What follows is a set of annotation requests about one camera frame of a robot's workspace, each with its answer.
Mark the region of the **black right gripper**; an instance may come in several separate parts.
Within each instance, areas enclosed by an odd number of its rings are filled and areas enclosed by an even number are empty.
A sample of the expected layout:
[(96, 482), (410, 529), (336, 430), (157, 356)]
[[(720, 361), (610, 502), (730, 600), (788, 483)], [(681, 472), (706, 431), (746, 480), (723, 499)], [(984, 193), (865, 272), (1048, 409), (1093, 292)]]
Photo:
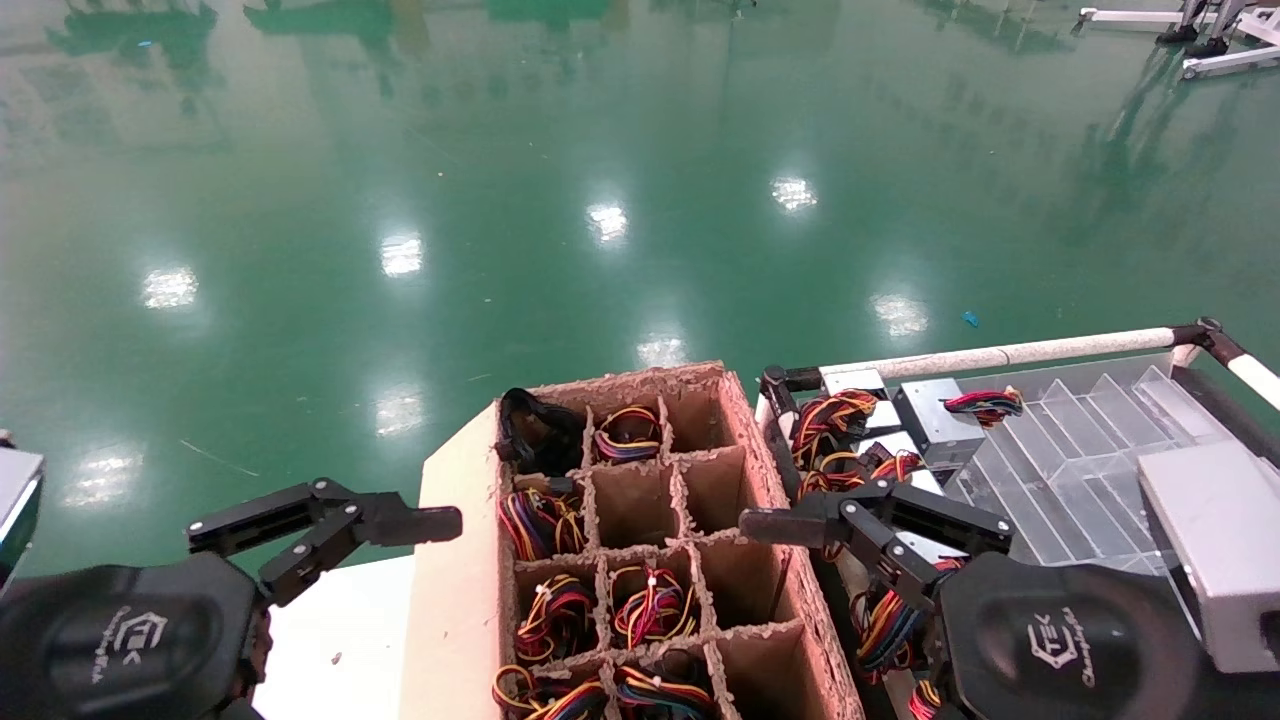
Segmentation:
[[(844, 544), (910, 607), (934, 607), (947, 719), (1185, 719), (1213, 676), (1166, 578), (1014, 561), (998, 555), (1010, 519), (915, 486), (810, 492), (741, 511), (739, 529), (763, 544)], [(982, 556), (940, 583), (901, 532)]]

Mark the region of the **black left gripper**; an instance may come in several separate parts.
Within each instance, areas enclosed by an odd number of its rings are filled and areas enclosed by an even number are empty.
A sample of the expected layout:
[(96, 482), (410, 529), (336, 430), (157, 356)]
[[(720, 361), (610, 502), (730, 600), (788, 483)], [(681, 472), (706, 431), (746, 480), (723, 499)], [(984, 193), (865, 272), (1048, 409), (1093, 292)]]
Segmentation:
[[(449, 542), (463, 528), (457, 507), (319, 478), (192, 521), (193, 556), (179, 562), (19, 579), (3, 593), (1, 715), (256, 719), (273, 646), (262, 596), (285, 607), (365, 544)], [(223, 560), (287, 537), (259, 569), (262, 596)]]

